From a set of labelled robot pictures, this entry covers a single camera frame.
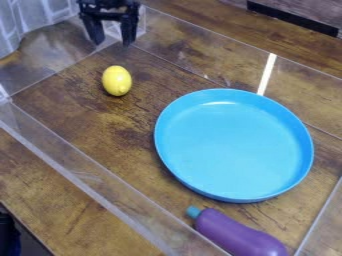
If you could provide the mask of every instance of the wooden table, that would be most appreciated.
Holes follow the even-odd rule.
[[[219,2],[144,2],[207,29],[342,77],[338,39]],[[169,37],[167,47],[184,49],[172,41],[176,36],[181,35]],[[22,52],[21,48],[2,60],[2,67],[13,69],[20,65]],[[193,54],[192,61],[205,69],[201,57]],[[102,70],[117,63],[132,72],[135,81],[132,91],[123,98],[108,96],[100,87]],[[241,66],[236,72],[255,72],[256,64]],[[34,67],[33,71],[48,74],[62,69],[45,68]],[[332,80],[324,86],[326,77],[300,66],[284,65],[283,68],[285,72],[277,74],[276,84],[271,81],[267,95],[288,106],[307,124],[315,143],[315,163],[295,189],[248,205],[216,202],[184,189],[167,172],[153,149],[152,128],[163,108],[184,93],[217,87],[219,81],[209,82],[139,49],[123,50],[116,44],[12,98],[42,124],[184,222],[191,224],[184,216],[189,204],[215,207],[245,225],[276,236],[294,253],[340,176],[342,88]],[[229,86],[255,91],[252,77],[233,76],[236,72],[231,73]],[[56,255],[161,255],[2,130],[0,136],[1,202]]]

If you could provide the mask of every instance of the blue plate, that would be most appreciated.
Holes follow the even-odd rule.
[[[253,93],[208,89],[176,99],[155,126],[157,154],[179,181],[227,202],[256,202],[306,177],[314,146],[298,117]]]

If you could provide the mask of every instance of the yellow lemon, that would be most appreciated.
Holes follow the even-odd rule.
[[[124,95],[132,87],[129,72],[121,66],[108,67],[101,75],[101,84],[110,95]]]

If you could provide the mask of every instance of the lemon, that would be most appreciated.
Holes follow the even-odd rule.
[[[105,91],[113,96],[123,96],[132,87],[132,77],[121,66],[108,67],[101,75]]]

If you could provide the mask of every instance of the transparent plastic wall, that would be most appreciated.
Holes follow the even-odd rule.
[[[112,44],[116,40],[110,37],[100,49],[93,49],[86,42],[84,47],[76,49],[82,51],[89,47],[89,51],[82,52],[80,58],[72,58],[70,62],[65,61],[69,64],[58,68],[37,68],[33,73],[38,71],[41,76],[37,72],[25,83],[24,79],[18,79],[10,80],[13,86],[4,84],[1,128],[167,255],[227,255],[184,222],[184,210],[189,203],[215,205],[216,202],[208,202],[173,181],[156,160],[151,142],[156,113],[187,92],[215,87],[241,89],[265,95],[288,107],[308,126],[315,142],[319,142],[323,136],[320,131],[342,137],[338,133],[342,130],[338,121],[342,120],[340,111],[334,110],[342,102],[342,81],[156,10],[145,8],[145,15],[145,33],[128,49]],[[81,38],[82,41],[84,31],[81,35],[77,35],[77,29],[73,32],[74,40]],[[25,52],[21,57],[25,59],[28,55],[29,52]],[[53,57],[56,63],[64,63],[64,58],[68,60],[61,54]],[[86,66],[86,61],[96,65]],[[65,68],[76,62],[76,71],[70,73]],[[108,65],[117,63],[128,68],[136,84],[124,99],[108,99],[96,79]],[[8,66],[6,72],[12,79],[14,74]],[[81,80],[84,72],[93,76],[88,77],[90,81]],[[310,88],[322,86],[322,82],[324,87],[319,96],[311,93]],[[324,99],[332,101],[327,109],[319,105]],[[40,100],[44,100],[44,108],[38,105]],[[131,126],[128,119],[136,121]],[[112,125],[123,125],[119,135],[124,143],[120,136],[110,136]],[[135,133],[136,127],[143,132]],[[147,150],[124,147],[124,144],[133,145],[135,140],[143,141]],[[129,155],[127,163],[117,165],[112,150],[121,151],[121,157]],[[328,150],[318,147],[318,158],[327,155]],[[312,169],[303,186],[314,184],[324,163],[316,161]],[[326,200],[324,194],[331,191],[339,175],[335,169],[324,172],[330,179],[322,180],[324,189],[315,199],[316,208]],[[284,198],[279,200],[281,203],[290,202],[287,212],[304,207],[307,200],[312,200],[300,191],[304,190],[291,192],[287,197],[280,196]],[[269,218],[260,217],[259,221],[265,223]],[[295,230],[296,226],[291,228],[283,233]]]

